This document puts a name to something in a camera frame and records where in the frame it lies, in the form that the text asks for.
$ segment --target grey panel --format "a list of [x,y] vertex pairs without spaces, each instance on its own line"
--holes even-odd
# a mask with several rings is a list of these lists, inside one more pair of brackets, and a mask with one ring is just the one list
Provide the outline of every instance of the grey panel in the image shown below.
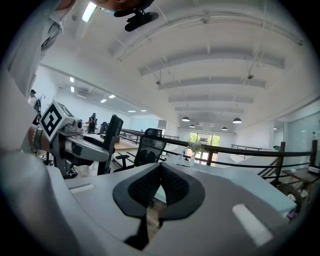
[[232,181],[192,168],[170,166],[198,179],[206,197],[188,218],[165,221],[145,252],[161,256],[233,256],[254,250],[257,247],[232,212],[237,204],[245,204],[274,234],[285,225],[282,217],[268,204]]

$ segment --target tree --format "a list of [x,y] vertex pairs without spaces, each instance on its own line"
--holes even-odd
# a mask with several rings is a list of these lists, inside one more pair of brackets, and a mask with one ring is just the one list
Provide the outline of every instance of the tree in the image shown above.
[[220,136],[218,135],[210,135],[209,138],[207,139],[207,144],[211,146],[220,146]]
[[190,132],[189,141],[190,142],[198,142],[200,141],[200,136],[196,132]]

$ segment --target white cloth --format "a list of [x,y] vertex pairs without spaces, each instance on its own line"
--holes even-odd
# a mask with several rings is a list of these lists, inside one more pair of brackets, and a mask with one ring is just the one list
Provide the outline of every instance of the white cloth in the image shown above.
[[55,11],[61,0],[44,0],[20,28],[11,42],[4,64],[16,85],[27,98],[41,58],[62,31],[66,15],[75,0],[63,10]]
[[36,97],[30,97],[28,98],[28,103],[31,105],[31,107],[35,108],[37,102],[37,98]]

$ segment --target white desk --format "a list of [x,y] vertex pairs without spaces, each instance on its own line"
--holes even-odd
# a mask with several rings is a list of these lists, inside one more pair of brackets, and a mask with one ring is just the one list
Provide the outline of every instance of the white desk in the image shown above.
[[[172,165],[177,164],[177,162],[177,157],[169,158],[166,161],[167,164]],[[182,165],[189,166],[189,161],[182,160],[181,162]],[[226,170],[224,168],[212,167],[199,163],[195,163],[194,166],[190,166],[190,168],[231,180],[268,203],[282,215],[290,212],[296,207],[296,204],[292,200],[252,171],[237,170],[236,168]],[[159,188],[155,197],[166,202],[166,194],[162,187]]]

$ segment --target mesh chair back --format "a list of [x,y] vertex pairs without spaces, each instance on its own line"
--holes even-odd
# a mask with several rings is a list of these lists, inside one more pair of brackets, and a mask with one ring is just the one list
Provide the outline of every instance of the mesh chair back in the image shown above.
[[161,137],[141,136],[139,149],[134,159],[135,166],[157,163],[166,147],[167,141]]

